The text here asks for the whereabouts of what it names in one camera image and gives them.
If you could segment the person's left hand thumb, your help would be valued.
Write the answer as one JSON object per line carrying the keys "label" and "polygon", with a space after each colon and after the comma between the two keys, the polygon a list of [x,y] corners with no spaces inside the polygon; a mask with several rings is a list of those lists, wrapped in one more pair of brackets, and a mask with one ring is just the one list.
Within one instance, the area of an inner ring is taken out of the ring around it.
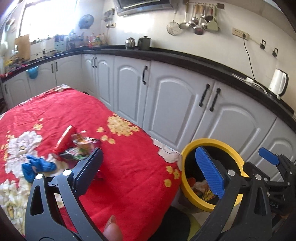
{"label": "person's left hand thumb", "polygon": [[123,241],[121,229],[116,223],[116,217],[114,215],[112,215],[107,221],[103,231],[103,235],[109,241]]}

